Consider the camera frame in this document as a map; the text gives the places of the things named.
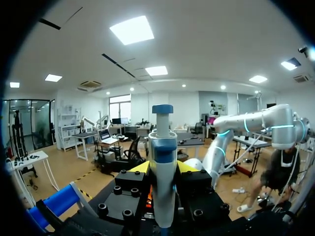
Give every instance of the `ceiling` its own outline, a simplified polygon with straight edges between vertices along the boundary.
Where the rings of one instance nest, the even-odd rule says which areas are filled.
[[[149,21],[152,40],[125,46],[109,29],[142,15]],[[267,0],[61,0],[44,18],[61,29],[42,23],[34,27],[9,78],[20,82],[20,88],[8,86],[7,92],[75,90],[94,80],[104,86],[92,94],[98,97],[106,91],[126,94],[131,86],[134,92],[220,91],[224,84],[227,92],[277,93],[299,87],[295,75],[314,76],[312,65],[297,50],[305,44],[302,37]],[[280,63],[292,57],[302,65],[288,71]],[[168,75],[146,76],[143,68],[160,65]],[[44,81],[48,74],[63,78]],[[255,75],[268,81],[250,82]]]

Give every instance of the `computer monitor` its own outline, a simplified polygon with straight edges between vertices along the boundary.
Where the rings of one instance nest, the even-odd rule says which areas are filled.
[[[128,118],[120,118],[121,124],[129,124]]]
[[[112,119],[113,124],[121,124],[121,119],[120,118],[114,118]]]

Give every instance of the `white slipper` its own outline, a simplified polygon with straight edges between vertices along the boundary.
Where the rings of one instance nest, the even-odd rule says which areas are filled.
[[[238,211],[239,213],[243,213],[243,212],[248,211],[248,210],[251,210],[251,209],[252,209],[252,207],[248,207],[248,205],[245,204],[245,205],[239,206],[239,207],[237,208],[237,211]]]

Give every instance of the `laptop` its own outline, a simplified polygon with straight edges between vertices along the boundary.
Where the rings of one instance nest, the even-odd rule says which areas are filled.
[[[118,139],[114,139],[114,138],[110,137],[108,129],[99,130],[98,134],[99,134],[101,142],[104,144],[110,145],[110,144],[113,144],[113,143],[119,141]]]

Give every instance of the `recessed light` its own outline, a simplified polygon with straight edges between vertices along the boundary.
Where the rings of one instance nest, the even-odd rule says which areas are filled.
[[[266,80],[268,80],[266,77],[260,76],[260,75],[256,75],[252,78],[250,78],[250,81],[254,82],[254,83],[262,83],[265,82]]]
[[[109,29],[124,45],[154,39],[146,16],[139,16],[120,22]]]
[[[149,73],[150,76],[156,76],[156,75],[167,75],[167,69],[166,66],[155,66],[155,67],[149,67],[146,68],[146,71]]]
[[[51,81],[51,82],[58,82],[61,78],[62,78],[62,76],[49,74],[49,75],[47,75],[45,80]]]
[[[296,69],[296,66],[294,64],[292,64],[290,62],[287,62],[287,61],[282,62],[281,65],[287,70],[294,70],[294,69]]]
[[[10,82],[10,87],[11,88],[19,88],[20,87],[20,83],[18,83],[18,82]]]

